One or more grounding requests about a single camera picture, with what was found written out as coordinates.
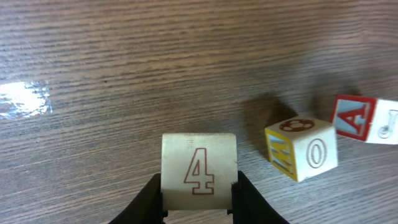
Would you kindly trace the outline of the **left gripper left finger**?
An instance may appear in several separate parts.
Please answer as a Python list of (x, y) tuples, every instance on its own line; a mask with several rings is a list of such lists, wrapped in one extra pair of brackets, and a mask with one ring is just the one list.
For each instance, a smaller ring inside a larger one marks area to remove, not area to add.
[(160, 183), (161, 174), (153, 175), (133, 201), (109, 224), (165, 224), (168, 211), (162, 208)]

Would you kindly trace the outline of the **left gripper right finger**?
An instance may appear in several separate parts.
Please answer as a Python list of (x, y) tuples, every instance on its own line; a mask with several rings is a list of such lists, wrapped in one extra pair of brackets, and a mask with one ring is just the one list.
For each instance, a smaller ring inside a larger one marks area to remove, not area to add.
[(227, 209), (227, 214), (233, 215), (234, 224), (289, 224), (240, 170), (238, 181), (231, 186), (231, 195), (232, 209)]

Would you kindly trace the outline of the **wooden block number four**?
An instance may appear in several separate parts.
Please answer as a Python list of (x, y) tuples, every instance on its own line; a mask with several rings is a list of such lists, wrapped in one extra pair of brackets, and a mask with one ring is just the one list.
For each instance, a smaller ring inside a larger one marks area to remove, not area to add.
[(231, 188), (237, 181), (234, 134), (162, 135), (163, 210), (231, 209)]

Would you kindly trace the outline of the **wooden block yellow side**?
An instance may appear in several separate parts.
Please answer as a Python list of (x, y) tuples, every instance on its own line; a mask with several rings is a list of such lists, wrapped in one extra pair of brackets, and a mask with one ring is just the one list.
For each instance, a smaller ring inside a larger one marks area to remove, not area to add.
[(264, 132), (271, 164), (297, 182), (338, 166), (336, 130), (330, 122), (296, 116)]

